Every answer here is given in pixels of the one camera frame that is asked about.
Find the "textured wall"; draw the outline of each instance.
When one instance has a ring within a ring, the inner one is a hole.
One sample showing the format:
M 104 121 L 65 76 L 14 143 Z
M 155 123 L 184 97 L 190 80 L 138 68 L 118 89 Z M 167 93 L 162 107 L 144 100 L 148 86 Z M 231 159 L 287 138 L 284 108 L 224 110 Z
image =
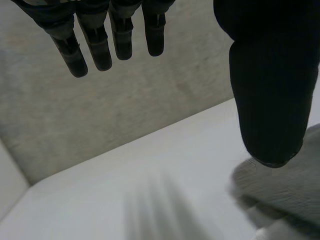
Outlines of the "textured wall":
M 110 23 L 105 22 L 111 35 Z M 89 73 L 74 78 L 58 50 L 10 1 L 0 3 L 0 137 L 31 184 L 232 97 L 230 38 L 212 0 L 177 0 L 165 50 L 148 54 L 142 12 L 133 17 L 133 57 L 99 72 L 75 32 Z

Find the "white surface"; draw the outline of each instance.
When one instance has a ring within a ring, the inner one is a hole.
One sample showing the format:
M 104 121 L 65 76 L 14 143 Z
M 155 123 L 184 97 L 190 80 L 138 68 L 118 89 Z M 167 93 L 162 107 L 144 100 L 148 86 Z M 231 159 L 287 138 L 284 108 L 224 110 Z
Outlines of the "white surface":
M 310 125 L 320 122 L 319 91 Z M 201 229 L 197 240 L 250 240 L 256 228 L 228 192 L 233 169 L 248 156 L 232 99 L 39 182 L 2 221 L 0 239 L 134 240 L 136 224 L 144 229 L 138 240 L 153 240 L 149 224 L 167 212 L 162 223 L 171 223 L 178 236 L 175 227 L 184 221 L 182 232 Z M 191 219 L 177 196 L 166 193 L 163 176 L 184 196 Z
M 0 221 L 27 189 L 25 178 L 0 141 Z

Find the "black fabric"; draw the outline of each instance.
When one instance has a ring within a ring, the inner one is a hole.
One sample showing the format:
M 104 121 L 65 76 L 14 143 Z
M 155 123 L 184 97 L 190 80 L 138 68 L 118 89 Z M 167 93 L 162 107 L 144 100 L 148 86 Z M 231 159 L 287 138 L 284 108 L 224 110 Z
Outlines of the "black fabric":
M 298 153 L 320 61 L 318 0 L 215 0 L 218 23 L 235 40 L 230 78 L 244 144 L 277 168 Z

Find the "robotic hand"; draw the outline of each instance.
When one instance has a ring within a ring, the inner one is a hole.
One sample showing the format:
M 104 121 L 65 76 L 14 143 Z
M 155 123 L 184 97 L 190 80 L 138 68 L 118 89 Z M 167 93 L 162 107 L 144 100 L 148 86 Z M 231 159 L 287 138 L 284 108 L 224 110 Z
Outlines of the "robotic hand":
M 131 17 L 142 5 L 145 37 L 151 56 L 164 51 L 165 13 L 175 0 L 12 0 L 52 38 L 72 75 L 88 73 L 88 67 L 74 33 L 74 13 L 90 49 L 96 68 L 112 66 L 104 22 L 109 12 L 114 48 L 120 60 L 132 56 Z

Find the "black finger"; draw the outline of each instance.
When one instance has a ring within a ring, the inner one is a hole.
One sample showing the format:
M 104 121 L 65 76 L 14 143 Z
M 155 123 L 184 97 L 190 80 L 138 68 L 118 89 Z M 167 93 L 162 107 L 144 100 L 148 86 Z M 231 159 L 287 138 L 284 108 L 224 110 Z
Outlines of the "black finger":
M 76 2 L 78 22 L 99 71 L 109 70 L 112 66 L 108 35 L 104 26 L 108 7 L 108 0 Z
M 74 31 L 72 31 L 70 37 L 65 39 L 57 39 L 53 36 L 51 36 L 51 38 L 72 75 L 76 78 L 81 78 L 87 75 L 88 67 L 80 50 Z
M 109 17 L 112 28 L 115 53 L 120 60 L 128 60 L 132 56 L 131 17 L 141 4 L 141 0 L 111 0 Z
M 165 45 L 165 13 L 175 0 L 144 0 L 142 11 L 144 17 L 145 38 L 149 54 L 159 56 L 164 51 Z

